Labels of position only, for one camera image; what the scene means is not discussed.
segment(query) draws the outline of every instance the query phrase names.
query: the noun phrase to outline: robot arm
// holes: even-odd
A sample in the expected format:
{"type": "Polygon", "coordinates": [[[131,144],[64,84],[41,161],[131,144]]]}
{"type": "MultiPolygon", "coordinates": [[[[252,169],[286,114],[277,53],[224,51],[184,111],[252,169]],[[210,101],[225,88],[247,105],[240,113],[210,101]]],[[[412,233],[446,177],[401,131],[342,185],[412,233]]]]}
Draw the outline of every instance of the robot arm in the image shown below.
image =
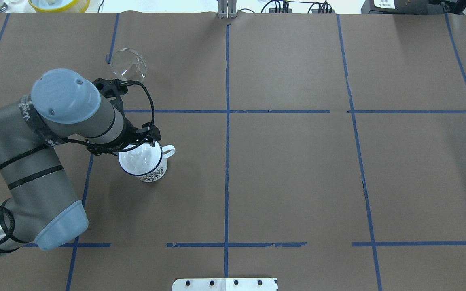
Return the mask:
{"type": "Polygon", "coordinates": [[[0,256],[31,241],[51,250],[87,229],[82,203],[53,146],[78,134],[95,145],[89,151],[100,154],[161,139],[153,124],[137,129],[125,118],[120,95],[127,90],[119,83],[93,84],[71,70],[55,69],[35,82],[30,95],[0,108],[0,164],[42,144],[49,147],[1,170],[12,197],[0,204],[0,256]]]}

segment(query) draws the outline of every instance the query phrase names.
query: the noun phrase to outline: wire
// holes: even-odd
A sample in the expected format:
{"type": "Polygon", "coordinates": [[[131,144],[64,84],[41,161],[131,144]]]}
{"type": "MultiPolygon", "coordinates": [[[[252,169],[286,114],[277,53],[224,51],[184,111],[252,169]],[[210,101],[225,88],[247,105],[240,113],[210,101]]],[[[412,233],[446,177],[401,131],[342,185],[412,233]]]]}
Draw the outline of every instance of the wire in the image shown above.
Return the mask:
{"type": "Polygon", "coordinates": [[[146,97],[148,97],[148,101],[150,103],[150,114],[152,116],[150,123],[154,125],[154,102],[152,101],[152,97],[150,97],[150,93],[146,89],[145,85],[143,85],[141,82],[138,82],[138,81],[127,81],[127,84],[138,85],[143,89],[143,91],[145,91],[146,97]]]}
{"type": "Polygon", "coordinates": [[[264,9],[267,7],[267,5],[270,4],[270,2],[276,2],[278,4],[278,10],[281,10],[282,7],[281,7],[281,4],[280,4],[279,0],[270,0],[269,2],[266,3],[266,5],[264,5],[264,7],[260,11],[260,13],[264,12],[264,9]]]}
{"type": "Polygon", "coordinates": [[[104,4],[104,1],[105,1],[105,0],[102,0],[102,3],[100,3],[100,6],[98,6],[97,13],[100,13],[100,8],[101,8],[101,7],[102,7],[102,5],[104,4]]]}
{"type": "Polygon", "coordinates": [[[332,6],[330,4],[328,4],[326,1],[323,3],[323,5],[321,5],[320,2],[305,2],[305,1],[292,1],[292,0],[287,1],[287,0],[283,0],[283,12],[282,12],[282,8],[280,6],[280,1],[281,0],[271,0],[271,1],[267,2],[266,5],[264,6],[264,8],[262,8],[262,10],[260,11],[260,13],[264,12],[264,9],[267,7],[267,5],[270,4],[270,2],[277,2],[278,3],[278,12],[276,11],[276,5],[274,5],[274,12],[275,13],[289,13],[289,2],[291,2],[291,3],[312,4],[307,13],[309,13],[312,10],[312,7],[315,4],[318,4],[318,6],[319,6],[318,7],[318,13],[332,13],[332,6]]]}
{"type": "Polygon", "coordinates": [[[318,7],[318,10],[321,8],[321,3],[315,2],[314,4],[312,4],[312,5],[310,6],[309,11],[307,11],[307,14],[310,13],[310,11],[312,10],[312,7],[314,7],[314,5],[316,5],[316,4],[318,4],[318,6],[319,6],[319,7],[318,7]]]}
{"type": "Polygon", "coordinates": [[[41,144],[40,146],[36,147],[36,148],[33,148],[31,149],[30,151],[27,151],[25,153],[22,153],[22,154],[19,154],[11,159],[9,159],[8,161],[0,164],[0,170],[2,170],[2,168],[8,166],[9,164],[12,164],[13,162],[17,162],[18,160],[24,158],[24,157],[27,157],[31,154],[34,154],[34,153],[37,153],[38,151],[41,151],[41,150],[44,150],[44,149],[48,149],[48,146],[46,144],[41,144]]]}
{"type": "Polygon", "coordinates": [[[251,9],[248,9],[248,8],[240,9],[239,11],[251,11],[252,13],[255,13],[255,14],[256,14],[255,11],[252,11],[251,9]]]}

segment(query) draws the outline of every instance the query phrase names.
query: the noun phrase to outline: mug print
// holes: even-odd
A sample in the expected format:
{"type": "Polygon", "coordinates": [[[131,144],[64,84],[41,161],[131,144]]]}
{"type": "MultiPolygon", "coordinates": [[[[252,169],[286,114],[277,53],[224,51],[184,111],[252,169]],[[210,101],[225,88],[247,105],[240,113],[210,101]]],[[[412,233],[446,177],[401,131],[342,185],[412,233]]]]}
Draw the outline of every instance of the mug print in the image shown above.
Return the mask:
{"type": "Polygon", "coordinates": [[[165,173],[165,170],[163,169],[163,167],[155,170],[153,173],[150,173],[146,176],[143,176],[143,177],[138,177],[138,179],[140,179],[141,181],[144,181],[144,182],[154,182],[156,180],[158,180],[159,178],[161,178],[163,176],[163,174],[165,173]]]}

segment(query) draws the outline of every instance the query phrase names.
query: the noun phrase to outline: white label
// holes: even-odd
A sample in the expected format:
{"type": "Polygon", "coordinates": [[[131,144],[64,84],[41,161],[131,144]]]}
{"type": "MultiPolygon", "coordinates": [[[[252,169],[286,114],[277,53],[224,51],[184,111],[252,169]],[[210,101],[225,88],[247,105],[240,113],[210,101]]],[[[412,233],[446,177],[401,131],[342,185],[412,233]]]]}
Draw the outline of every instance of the white label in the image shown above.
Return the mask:
{"type": "Polygon", "coordinates": [[[394,9],[394,0],[373,0],[375,7],[394,9]]]}

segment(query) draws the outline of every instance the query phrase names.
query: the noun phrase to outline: metal bracket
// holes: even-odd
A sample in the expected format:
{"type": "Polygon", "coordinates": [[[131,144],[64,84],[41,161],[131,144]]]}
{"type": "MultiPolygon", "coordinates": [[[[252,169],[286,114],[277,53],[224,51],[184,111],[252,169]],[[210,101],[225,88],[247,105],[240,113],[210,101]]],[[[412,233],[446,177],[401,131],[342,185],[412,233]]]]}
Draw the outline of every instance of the metal bracket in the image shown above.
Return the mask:
{"type": "Polygon", "coordinates": [[[218,0],[219,18],[237,18],[237,0],[218,0]]]}
{"type": "Polygon", "coordinates": [[[178,279],[172,291],[278,291],[277,278],[178,279]]]}

